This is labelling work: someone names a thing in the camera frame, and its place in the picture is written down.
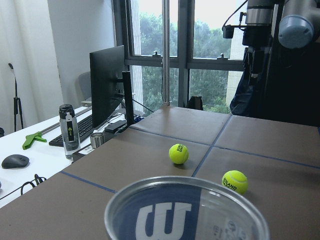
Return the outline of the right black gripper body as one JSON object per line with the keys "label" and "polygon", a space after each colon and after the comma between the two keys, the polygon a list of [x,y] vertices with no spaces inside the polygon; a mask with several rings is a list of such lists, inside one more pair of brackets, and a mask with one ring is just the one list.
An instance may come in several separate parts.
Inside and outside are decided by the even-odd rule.
{"label": "right black gripper body", "polygon": [[272,42],[272,26],[268,25],[247,25],[242,38],[244,46],[260,48],[269,47]]}

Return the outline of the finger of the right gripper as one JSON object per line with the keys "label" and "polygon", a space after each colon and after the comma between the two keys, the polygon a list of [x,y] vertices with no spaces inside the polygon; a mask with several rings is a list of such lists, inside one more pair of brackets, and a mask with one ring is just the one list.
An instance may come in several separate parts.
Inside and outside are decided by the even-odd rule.
{"label": "finger of the right gripper", "polygon": [[257,78],[263,69],[264,51],[254,49],[251,58],[250,76]]}

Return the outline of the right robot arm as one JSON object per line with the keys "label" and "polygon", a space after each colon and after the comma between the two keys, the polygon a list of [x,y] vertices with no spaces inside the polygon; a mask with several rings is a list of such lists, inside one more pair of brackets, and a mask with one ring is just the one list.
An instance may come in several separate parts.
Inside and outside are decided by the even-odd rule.
{"label": "right robot arm", "polygon": [[[263,70],[265,51],[272,33],[275,5],[279,0],[249,0],[242,44],[245,70],[249,78],[256,79]],[[301,49],[320,34],[320,2],[318,0],[284,0],[278,23],[278,41],[287,49]]]}

